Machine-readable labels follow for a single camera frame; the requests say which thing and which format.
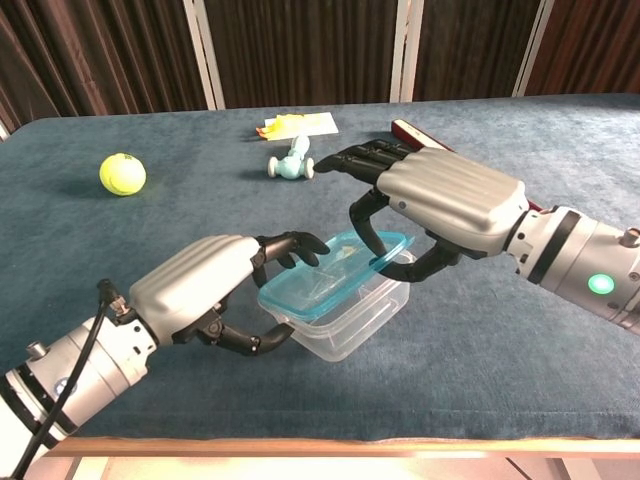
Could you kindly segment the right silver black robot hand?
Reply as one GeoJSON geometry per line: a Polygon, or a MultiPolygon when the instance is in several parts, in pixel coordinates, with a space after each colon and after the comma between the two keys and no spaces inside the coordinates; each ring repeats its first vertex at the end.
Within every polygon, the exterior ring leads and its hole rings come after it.
{"type": "Polygon", "coordinates": [[[371,218],[386,207],[434,239],[414,262],[390,262],[381,269],[381,275],[400,282],[421,282],[463,256],[502,253],[529,210],[521,180],[442,148],[414,150],[376,139],[325,157],[315,170],[346,173],[370,185],[351,204],[349,217],[376,256],[385,256],[387,249],[371,218]]]}

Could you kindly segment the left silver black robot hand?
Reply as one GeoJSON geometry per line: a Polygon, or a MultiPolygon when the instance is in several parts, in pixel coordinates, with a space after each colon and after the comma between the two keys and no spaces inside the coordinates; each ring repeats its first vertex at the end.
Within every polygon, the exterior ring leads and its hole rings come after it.
{"type": "Polygon", "coordinates": [[[198,337],[246,356],[265,354],[284,343],[293,328],[278,324],[262,335],[239,332],[222,321],[229,296],[247,278],[264,286],[265,265],[273,260],[292,269],[293,257],[298,256],[316,267],[319,257],[329,252],[328,245],[308,232],[207,236],[136,281],[129,290],[129,305],[160,346],[198,337]]]}

